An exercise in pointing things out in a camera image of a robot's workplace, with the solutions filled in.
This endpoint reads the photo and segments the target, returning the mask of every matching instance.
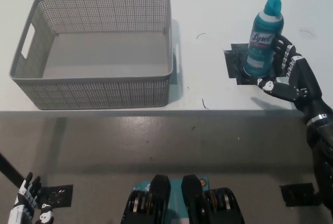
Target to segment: teal spray can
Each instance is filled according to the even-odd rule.
[[[264,10],[254,19],[244,71],[255,77],[267,76],[270,72],[274,51],[272,41],[282,32],[284,19],[281,0],[267,0]]]

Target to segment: robotic hand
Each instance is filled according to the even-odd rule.
[[[273,40],[273,48],[274,69],[286,76],[288,83],[264,77],[258,79],[258,86],[273,97],[293,102],[304,113],[319,192],[324,205],[333,212],[333,111],[322,100],[313,71],[294,45],[279,35]]]
[[[8,224],[32,223],[42,184],[40,183],[40,177],[36,177],[33,182],[31,180],[32,173],[29,173],[19,189],[14,206],[10,211]],[[51,206],[43,204],[40,218],[35,224],[52,224],[53,221]]]

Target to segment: gray plastic basket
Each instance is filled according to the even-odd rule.
[[[41,110],[162,107],[171,46],[170,0],[35,0],[10,76]]]

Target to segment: black tape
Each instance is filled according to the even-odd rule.
[[[231,48],[231,50],[224,51],[229,78],[235,78],[237,85],[256,85],[258,78],[247,75],[243,69],[247,57],[248,43],[231,44]],[[276,76],[273,68],[270,70],[270,76]]]
[[[312,183],[300,183],[280,186],[287,207],[319,206],[321,199],[314,193]]]
[[[72,205],[72,196],[73,185],[42,187],[38,208],[41,209],[44,203],[52,208],[70,207]]]

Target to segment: gray floor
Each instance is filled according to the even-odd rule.
[[[230,187],[246,224],[331,223],[321,207],[286,208],[279,186],[315,182],[304,128],[293,118],[3,118],[0,151],[44,185],[74,184],[55,224],[119,223],[134,184],[156,173],[208,176]],[[0,175],[0,223],[17,190]]]

